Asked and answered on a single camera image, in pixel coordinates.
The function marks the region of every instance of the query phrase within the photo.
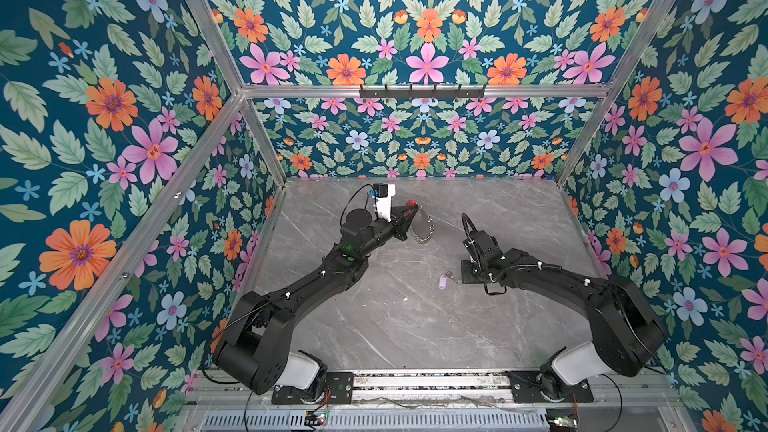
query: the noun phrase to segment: mounting plate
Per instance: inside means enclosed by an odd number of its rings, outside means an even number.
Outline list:
[[[328,404],[351,404],[352,389],[355,386],[355,375],[352,372],[328,372],[326,387],[330,389]],[[272,405],[320,405],[305,404],[293,393],[293,387],[275,389],[272,393]]]

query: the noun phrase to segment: green leaf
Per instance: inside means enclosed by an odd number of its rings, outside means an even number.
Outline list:
[[[3,96],[5,100],[11,103],[11,109],[18,112],[18,116],[22,120],[29,120],[29,123],[38,132],[43,131],[48,111],[45,109],[45,101],[40,97],[40,92],[37,89],[24,82],[8,81],[3,87]]]

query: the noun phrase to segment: aluminum frame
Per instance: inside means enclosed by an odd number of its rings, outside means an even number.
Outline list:
[[[242,105],[241,96],[231,97],[208,125],[99,280],[88,291],[64,328],[56,334],[24,385],[6,404],[0,414],[0,430],[30,430],[36,418],[42,415],[43,409],[77,362],[81,351],[91,342],[101,319],[109,314],[128,279],[144,260],[152,242],[178,207],[178,197],[192,185]]]
[[[594,137],[595,133],[600,129],[605,114],[608,113],[613,104],[616,103],[616,99],[619,97],[619,93],[624,88],[624,84],[627,83],[632,76],[635,67],[638,66],[640,58],[645,53],[650,42],[656,37],[656,33],[659,31],[661,23],[667,14],[672,9],[672,6],[677,0],[653,0],[648,7],[648,15],[640,24],[638,32],[632,39],[629,47],[621,56],[619,64],[616,66],[614,73],[611,75],[608,81],[609,93],[604,99],[602,99],[592,110],[590,117],[582,127],[578,138],[574,142],[571,150],[568,151],[568,158],[565,159],[565,163],[555,177],[555,180],[559,185],[564,185],[565,181],[571,176],[576,164],[581,160],[582,155],[587,150],[589,143]]]

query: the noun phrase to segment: floral wallpaper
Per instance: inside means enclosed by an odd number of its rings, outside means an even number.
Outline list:
[[[768,426],[766,9],[678,0],[565,185],[666,323],[659,362],[706,432]]]
[[[254,84],[606,81],[651,0],[210,0]],[[651,65],[649,52],[644,63]]]

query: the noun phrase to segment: pink flower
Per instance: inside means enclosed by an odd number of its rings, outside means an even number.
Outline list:
[[[163,132],[168,132],[170,130],[170,133],[176,134],[176,127],[181,125],[181,122],[176,118],[176,110],[171,109],[170,111],[163,107],[163,113],[158,115],[158,120],[161,124],[163,124]]]
[[[624,153],[629,155],[632,152],[635,157],[640,154],[640,147],[648,143],[648,139],[642,137],[645,132],[645,126],[639,126],[637,129],[634,126],[629,126],[629,133],[621,139],[621,143],[627,144],[624,149]]]
[[[538,117],[533,114],[528,114],[520,119],[520,125],[523,127],[523,130],[536,127],[536,122],[538,122]]]
[[[592,249],[594,249],[594,254],[598,256],[598,260],[600,261],[600,266],[603,268],[603,272],[605,272],[606,276],[609,276],[612,274],[610,270],[610,265],[608,264],[608,260],[610,260],[610,250],[607,248],[603,250],[603,245],[600,244],[599,240],[595,240],[592,242]]]
[[[527,109],[528,108],[528,98],[522,98],[522,97],[505,97],[504,100],[506,100],[506,103],[504,104],[504,107],[502,109],[510,109],[510,112],[512,114],[518,113],[518,110],[520,109]]]
[[[400,130],[400,126],[397,125],[402,120],[398,120],[395,118],[395,114],[391,114],[389,116],[389,119],[386,117],[382,118],[382,130],[387,130],[388,132],[392,132],[392,130]]]
[[[638,170],[640,169],[629,164],[626,169],[621,171],[621,175],[624,176],[621,179],[622,183],[627,184],[629,187],[638,183]]]
[[[136,182],[138,179],[135,174],[132,174],[136,170],[136,164],[127,164],[125,157],[118,157],[118,163],[110,162],[107,164],[107,168],[112,171],[112,175],[109,177],[109,181],[112,184],[120,182],[120,187],[125,190],[128,188],[129,182]]]
[[[276,86],[278,79],[285,80],[290,77],[285,69],[277,67],[280,64],[279,53],[270,52],[264,58],[264,52],[261,50],[261,47],[252,43],[250,44],[250,54],[254,57],[242,56],[240,63],[249,69],[255,69],[254,72],[250,73],[250,80],[253,83],[262,83],[266,79],[266,83]]]
[[[323,99],[320,104],[320,108],[323,110],[331,109],[331,113],[336,115],[339,110],[346,110],[346,104],[343,97]]]
[[[622,127],[625,123],[622,115],[624,114],[624,106],[617,107],[614,103],[610,106],[610,112],[605,114],[605,131],[610,131],[610,134],[615,136],[619,127]]]
[[[448,63],[446,56],[435,57],[435,46],[431,42],[427,42],[422,46],[422,58],[417,56],[410,56],[406,58],[408,65],[416,70],[411,72],[411,76],[408,78],[409,82],[418,82],[422,78],[424,79],[424,85],[427,85],[429,79],[433,82],[442,82],[442,72],[438,69],[443,68]]]
[[[458,114],[456,114],[453,119],[448,120],[448,130],[453,130],[454,132],[458,132],[461,129],[466,129],[467,124],[464,122],[467,121],[466,117],[459,118]]]
[[[746,312],[746,316],[754,321],[761,320],[768,313],[768,281],[764,278],[757,281],[757,290],[760,292],[757,293],[751,288],[745,288],[741,291],[746,300],[757,304],[750,307],[750,310]]]
[[[730,275],[730,266],[733,265],[739,270],[747,270],[746,260],[739,257],[739,252],[746,250],[746,241],[740,238],[728,243],[728,232],[721,228],[717,231],[717,242],[712,237],[703,237],[701,243],[704,244],[709,250],[715,252],[707,252],[704,254],[704,261],[707,264],[717,264],[717,270],[723,277]]]
[[[187,257],[187,245],[190,244],[190,241],[184,239],[184,234],[179,235],[171,235],[170,236],[170,247],[168,247],[168,250],[165,252],[170,255],[174,255],[174,262],[178,262],[179,255],[181,257]]]
[[[685,254],[690,254],[693,249],[690,245],[687,245],[686,242],[688,242],[688,235],[678,235],[677,231],[672,231],[672,238],[666,238],[664,240],[664,243],[670,246],[669,249],[669,255],[675,255],[677,254],[677,258],[679,260],[685,259]]]
[[[574,64],[575,56],[576,56],[575,52],[568,52],[568,49],[563,50],[563,54],[561,56],[557,56],[554,58],[556,63],[553,68],[565,70],[566,67]]]
[[[221,168],[221,164],[219,164],[217,168],[212,168],[211,171],[214,173],[214,184],[216,184],[218,188],[221,188],[226,184],[226,170]]]
[[[149,135],[139,126],[131,127],[130,131],[141,147],[128,146],[123,155],[133,163],[144,163],[139,171],[141,183],[152,182],[156,168],[158,175],[168,180],[176,172],[176,161],[168,154],[176,150],[178,140],[173,137],[163,139],[163,127],[157,119],[149,122]]]
[[[313,129],[318,129],[321,132],[325,130],[326,127],[328,127],[328,122],[326,122],[326,117],[325,116],[321,117],[321,116],[318,116],[317,114],[315,114],[315,116],[312,119],[310,119],[310,123],[312,123]]]
[[[680,170],[689,171],[699,166],[699,175],[705,182],[709,182],[715,175],[715,164],[713,160],[723,166],[729,166],[739,159],[736,157],[736,153],[733,149],[728,147],[720,147],[729,140],[734,138],[736,133],[736,124],[728,124],[722,126],[712,135],[712,121],[709,119],[702,119],[697,128],[696,134],[698,139],[694,139],[692,136],[686,136],[680,139],[680,148],[686,152],[693,152],[689,156],[683,159],[680,164]]]
[[[387,59],[391,59],[392,54],[397,53],[394,40],[390,40],[389,42],[387,42],[386,39],[382,39],[382,42],[376,46],[376,50],[379,51],[379,59],[383,57]]]
[[[123,350],[123,345],[117,344],[112,352],[114,354],[112,357],[101,359],[101,368],[104,370],[104,375],[101,376],[101,385],[106,384],[112,378],[116,384],[120,384],[123,379],[123,370],[134,368],[134,360],[129,359],[134,352],[133,345],[129,345]]]
[[[95,337],[97,342],[101,342],[105,337],[107,337],[107,334],[109,333],[110,322],[112,322],[112,325],[117,328],[125,327],[127,323],[125,320],[125,314],[120,311],[126,308],[130,301],[133,299],[133,295],[125,294],[121,296],[114,303],[114,305],[112,305],[112,310],[110,310],[109,314],[107,314],[107,317],[104,318],[104,321],[101,322],[101,324],[98,326],[98,329],[96,329]]]
[[[280,53],[280,64],[282,66],[286,66],[288,69],[288,72],[293,72],[294,70],[301,70],[301,66],[299,65],[300,57],[296,57],[293,55],[293,52],[290,50],[288,52],[281,52]]]
[[[355,102],[360,104],[357,107],[357,113],[367,113],[371,117],[376,115],[377,110],[384,109],[384,104],[379,103],[379,99],[360,99],[355,97]]]
[[[755,372],[762,374],[768,366],[768,350],[763,348],[763,339],[760,337],[755,337],[752,341],[754,344],[745,338],[741,339],[741,346],[746,349],[741,353],[741,358],[747,362],[752,362]]]
[[[496,102],[495,97],[483,97],[482,99],[470,99],[469,104],[467,104],[467,110],[474,110],[475,111],[475,117],[479,116],[483,112],[490,112],[491,111],[491,104]]]
[[[681,126],[680,131],[685,134],[690,129],[692,132],[696,132],[696,122],[702,120],[704,116],[699,114],[699,108],[693,106],[691,110],[683,109],[683,118],[677,121],[677,125]]]
[[[192,370],[188,375],[184,376],[184,385],[181,387],[181,391],[186,394],[194,390],[197,382],[197,370]]]
[[[576,53],[576,57],[574,59],[576,66],[566,70],[563,74],[563,77],[566,79],[573,79],[576,77],[574,83],[585,83],[587,78],[589,78],[590,82],[600,82],[600,79],[603,78],[603,73],[600,72],[600,69],[609,66],[614,62],[614,60],[616,60],[616,57],[614,56],[602,57],[604,53],[605,42],[602,42],[597,47],[595,47],[592,50],[591,55],[588,55],[583,50],[580,50]]]
[[[149,250],[147,251],[147,254],[144,256],[144,260],[142,260],[139,263],[139,266],[136,267],[136,270],[134,270],[134,275],[136,277],[141,277],[144,275],[144,264],[149,265],[150,267],[154,267],[158,264],[158,258],[154,256],[152,252],[158,250],[158,246],[160,245],[159,240],[155,240],[151,247],[149,247]]]
[[[480,51],[480,45],[478,45],[477,39],[472,39],[462,42],[462,48],[458,50],[458,53],[463,53],[464,60],[466,60],[469,57],[478,56],[478,51]]]

